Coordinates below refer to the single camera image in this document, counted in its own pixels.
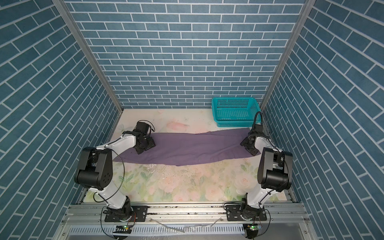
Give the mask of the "purple trousers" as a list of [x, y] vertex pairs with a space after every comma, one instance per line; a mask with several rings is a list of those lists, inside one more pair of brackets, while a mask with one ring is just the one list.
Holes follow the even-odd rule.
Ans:
[[131, 148], [119, 157], [113, 154], [113, 160], [132, 164], [187, 166], [251, 158], [252, 155], [241, 146], [248, 132], [248, 128], [241, 128], [200, 134], [154, 133], [154, 148], [140, 155]]

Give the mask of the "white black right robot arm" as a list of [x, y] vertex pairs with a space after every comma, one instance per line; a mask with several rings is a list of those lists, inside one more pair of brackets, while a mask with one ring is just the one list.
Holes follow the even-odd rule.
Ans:
[[267, 219], [264, 204], [272, 196], [290, 189], [292, 185], [293, 154], [276, 147], [265, 135], [249, 134], [241, 146], [260, 158], [258, 184], [246, 193], [240, 206], [241, 217], [246, 220]]

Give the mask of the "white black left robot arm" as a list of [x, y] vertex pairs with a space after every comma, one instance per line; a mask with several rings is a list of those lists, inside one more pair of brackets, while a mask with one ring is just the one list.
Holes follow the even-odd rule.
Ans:
[[141, 154], [153, 147], [155, 141], [149, 135], [124, 132], [118, 139], [98, 147], [86, 147], [80, 154], [75, 183], [98, 195], [107, 204], [107, 218], [115, 222], [128, 222], [134, 214], [128, 196], [113, 182], [113, 160], [123, 161], [122, 153], [134, 149]]

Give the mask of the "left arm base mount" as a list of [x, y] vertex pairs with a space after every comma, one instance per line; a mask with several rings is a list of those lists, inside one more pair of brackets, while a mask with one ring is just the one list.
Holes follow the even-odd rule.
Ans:
[[106, 215], [105, 222], [145, 222], [148, 206], [130, 206], [119, 210], [107, 208], [103, 213]]

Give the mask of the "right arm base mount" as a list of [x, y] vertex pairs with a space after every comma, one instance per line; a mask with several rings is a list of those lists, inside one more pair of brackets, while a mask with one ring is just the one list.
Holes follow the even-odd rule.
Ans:
[[239, 221], [266, 221], [266, 211], [264, 209], [251, 208], [250, 206], [241, 206], [234, 203], [223, 204], [223, 208], [226, 212], [227, 221], [239, 222]]

